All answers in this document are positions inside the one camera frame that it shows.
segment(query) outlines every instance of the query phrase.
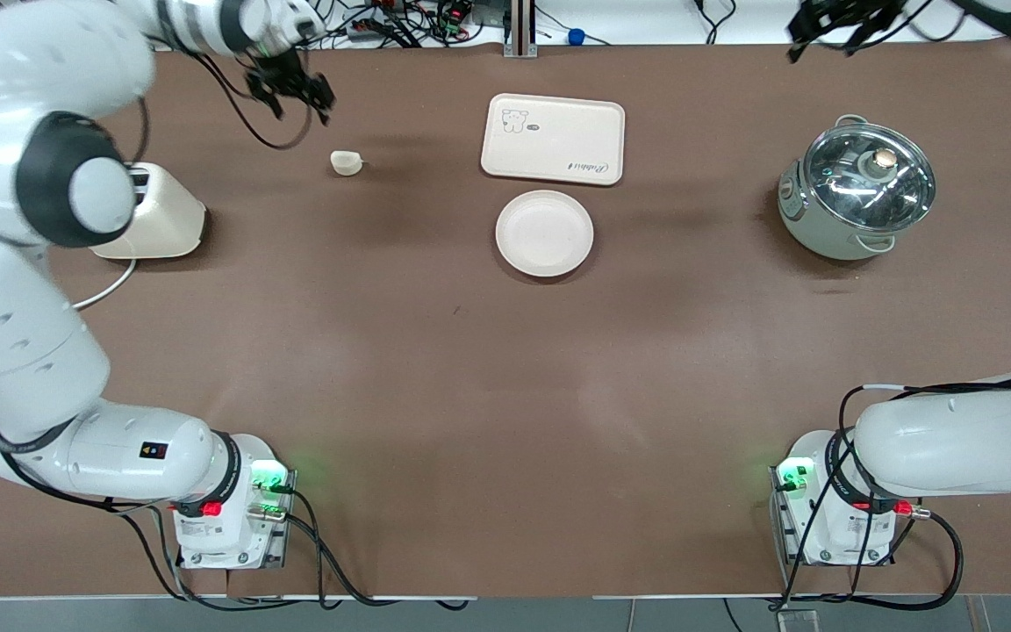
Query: pot handle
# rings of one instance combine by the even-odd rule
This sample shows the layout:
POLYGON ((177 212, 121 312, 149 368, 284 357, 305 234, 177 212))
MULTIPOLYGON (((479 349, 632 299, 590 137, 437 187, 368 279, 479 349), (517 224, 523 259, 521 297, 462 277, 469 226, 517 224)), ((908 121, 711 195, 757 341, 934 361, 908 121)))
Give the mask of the pot handle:
POLYGON ((883 242, 876 244, 880 245, 881 248, 876 248, 876 245, 867 245, 863 243, 863 240, 860 239, 859 233, 854 233, 853 239, 855 240, 855 243, 858 243, 860 245, 860 248, 863 248, 867 252, 875 253, 875 255, 884 255, 884 253, 889 252, 893 248, 895 248, 895 236, 884 237, 883 242))
POLYGON ((864 116, 857 115, 857 113, 845 113, 837 117, 837 123, 834 123, 834 127, 838 124, 850 124, 850 123, 867 123, 868 120, 864 116))

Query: brown tabletop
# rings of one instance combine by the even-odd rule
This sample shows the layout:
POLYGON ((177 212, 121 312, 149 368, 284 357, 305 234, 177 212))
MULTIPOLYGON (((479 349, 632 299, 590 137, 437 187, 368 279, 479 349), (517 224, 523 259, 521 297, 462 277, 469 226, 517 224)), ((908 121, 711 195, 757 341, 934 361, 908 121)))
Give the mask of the brown tabletop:
MULTIPOLYGON (((782 589, 766 467, 867 381, 1011 369, 1011 44, 888 44, 851 60, 783 47, 326 52, 340 97, 300 149, 266 150, 200 67, 158 58, 148 159, 212 208, 193 256, 148 263, 85 312, 107 396, 263 437, 298 468, 327 541, 381 596, 768 594, 782 589), (478 168, 498 92, 617 101, 614 188, 478 168), (891 255, 831 263, 773 190, 836 116, 916 141, 934 210, 891 255), (360 176, 330 171, 361 152, 360 176), (596 242, 560 283, 493 248, 511 197, 550 188, 596 242)), ((283 140, 297 112, 276 125, 283 140)), ((133 109, 108 121, 130 153, 133 109)), ((120 271, 57 252, 74 299, 120 271)), ((851 408, 855 416, 867 397, 851 408)), ((967 545, 963 592, 1011 593, 1011 495, 930 501, 967 545)), ((949 572, 917 529, 866 591, 949 572)), ((223 578, 200 589, 221 592, 223 578)), ((842 591, 845 568, 804 570, 842 591)), ((312 549, 233 594, 316 591, 312 549)), ((0 480, 0 596, 157 593, 125 525, 0 480)))

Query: white pot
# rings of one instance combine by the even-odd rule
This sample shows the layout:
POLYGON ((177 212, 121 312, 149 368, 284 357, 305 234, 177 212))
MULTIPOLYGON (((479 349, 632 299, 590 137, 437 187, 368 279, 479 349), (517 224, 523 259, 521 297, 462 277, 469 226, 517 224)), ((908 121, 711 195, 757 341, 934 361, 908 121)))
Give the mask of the white pot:
POLYGON ((778 180, 791 236, 830 259, 884 255, 934 200, 934 173, 905 137, 855 115, 837 119, 778 180))

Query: gray floor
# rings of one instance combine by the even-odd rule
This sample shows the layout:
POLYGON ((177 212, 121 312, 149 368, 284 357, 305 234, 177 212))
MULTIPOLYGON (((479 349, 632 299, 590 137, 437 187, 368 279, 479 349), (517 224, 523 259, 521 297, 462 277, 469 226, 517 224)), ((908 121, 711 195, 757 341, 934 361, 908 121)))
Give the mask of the gray floor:
MULTIPOLYGON (((766 604, 730 600, 742 632, 774 632, 766 604)), ((859 605, 819 605, 825 632, 1011 632, 1011 597, 957 597, 927 613, 859 605)), ((264 613, 216 613, 164 600, 49 600, 0 602, 1 629, 30 632, 626 632, 629 601, 481 600, 450 613, 432 603, 366 609, 345 604, 321 612, 308 604, 264 613)), ((734 632, 722 600, 639 600, 634 632, 734 632)))

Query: round plate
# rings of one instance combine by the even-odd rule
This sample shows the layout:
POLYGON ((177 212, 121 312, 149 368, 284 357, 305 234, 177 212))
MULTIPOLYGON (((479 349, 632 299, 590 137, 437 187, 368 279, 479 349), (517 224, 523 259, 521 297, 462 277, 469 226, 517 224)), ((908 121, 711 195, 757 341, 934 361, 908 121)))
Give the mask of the round plate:
POLYGON ((595 239, 587 211, 558 191, 514 197, 497 216, 497 249, 526 275, 560 276, 587 259, 595 239))

